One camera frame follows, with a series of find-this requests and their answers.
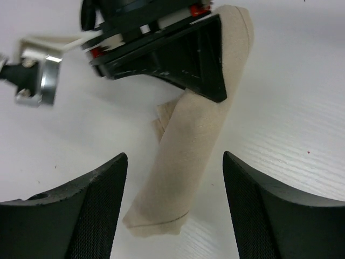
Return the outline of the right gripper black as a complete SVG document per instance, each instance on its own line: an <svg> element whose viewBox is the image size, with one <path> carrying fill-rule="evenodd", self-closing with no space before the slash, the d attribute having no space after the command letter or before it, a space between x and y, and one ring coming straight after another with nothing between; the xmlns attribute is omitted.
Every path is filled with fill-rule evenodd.
<svg viewBox="0 0 345 259"><path fill-rule="evenodd" d="M83 1L81 47L100 77L138 74L189 89L213 102L227 98L222 23L210 1Z"/></svg>

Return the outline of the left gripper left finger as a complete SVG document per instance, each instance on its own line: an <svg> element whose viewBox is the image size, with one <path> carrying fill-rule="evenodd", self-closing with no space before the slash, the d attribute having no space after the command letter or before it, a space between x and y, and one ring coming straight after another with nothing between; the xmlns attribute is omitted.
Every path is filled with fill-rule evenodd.
<svg viewBox="0 0 345 259"><path fill-rule="evenodd" d="M110 258L126 182L121 153L27 200L1 203L1 258Z"/></svg>

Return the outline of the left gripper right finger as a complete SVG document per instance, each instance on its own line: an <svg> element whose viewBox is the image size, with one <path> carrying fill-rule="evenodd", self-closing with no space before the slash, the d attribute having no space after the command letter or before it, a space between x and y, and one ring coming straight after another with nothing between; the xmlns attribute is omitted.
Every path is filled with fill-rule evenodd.
<svg viewBox="0 0 345 259"><path fill-rule="evenodd" d="M291 187L223 155L240 258L344 258L344 202Z"/></svg>

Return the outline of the beige cloth napkin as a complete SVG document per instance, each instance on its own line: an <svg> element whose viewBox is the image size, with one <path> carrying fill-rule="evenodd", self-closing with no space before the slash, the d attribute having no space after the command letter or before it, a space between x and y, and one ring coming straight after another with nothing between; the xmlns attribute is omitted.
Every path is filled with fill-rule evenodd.
<svg viewBox="0 0 345 259"><path fill-rule="evenodd" d="M227 99L215 103L190 90L157 107L160 145L146 183L123 218L135 237L177 235L224 125L254 41L248 9L222 5L222 73Z"/></svg>

